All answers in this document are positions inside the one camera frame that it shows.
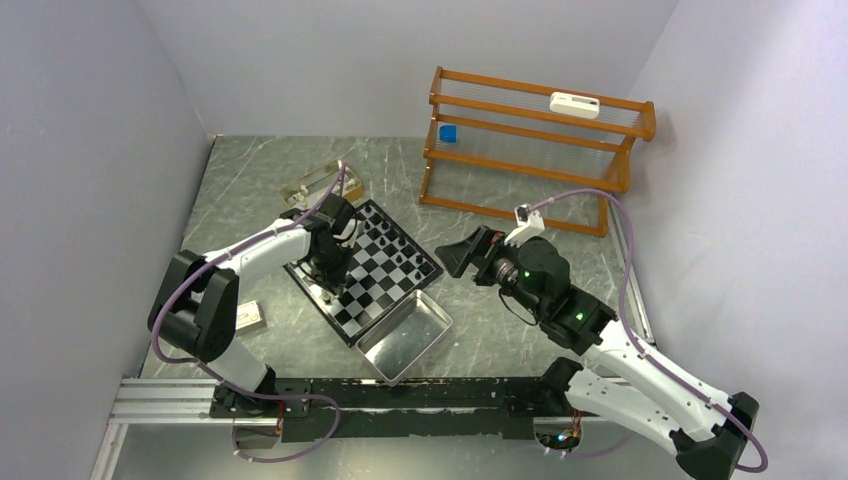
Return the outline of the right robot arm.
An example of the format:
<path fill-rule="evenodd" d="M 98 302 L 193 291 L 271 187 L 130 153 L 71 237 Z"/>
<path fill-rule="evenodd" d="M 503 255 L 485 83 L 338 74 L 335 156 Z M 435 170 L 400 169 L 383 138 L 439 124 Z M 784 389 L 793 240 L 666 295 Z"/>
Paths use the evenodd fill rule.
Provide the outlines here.
<path fill-rule="evenodd" d="M 759 404 L 688 373 L 636 336 L 597 297 L 573 285 L 570 264 L 548 240 L 519 246 L 501 231 L 478 227 L 466 239 L 435 250 L 445 270 L 469 266 L 478 286 L 496 286 L 532 315 L 548 339 L 572 352 L 548 369 L 542 406 L 594 413 L 652 440 L 694 479 L 728 479 L 742 467 Z"/>

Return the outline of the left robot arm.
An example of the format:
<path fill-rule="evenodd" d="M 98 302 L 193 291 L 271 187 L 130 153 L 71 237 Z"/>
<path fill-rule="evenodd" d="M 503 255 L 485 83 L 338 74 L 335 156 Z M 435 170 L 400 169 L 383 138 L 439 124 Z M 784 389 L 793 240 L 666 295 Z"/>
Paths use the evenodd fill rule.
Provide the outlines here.
<path fill-rule="evenodd" d="M 229 383 L 237 408 L 261 416 L 277 404 L 276 374 L 236 337 L 242 287 L 291 263 L 305 263 L 314 285 L 338 296 L 347 283 L 358 235 L 353 205 L 329 194 L 306 211 L 291 209 L 268 227 L 234 245 L 205 254 L 183 250 L 168 265 L 148 319 L 151 346 L 171 362 L 161 345 L 182 352 Z"/>

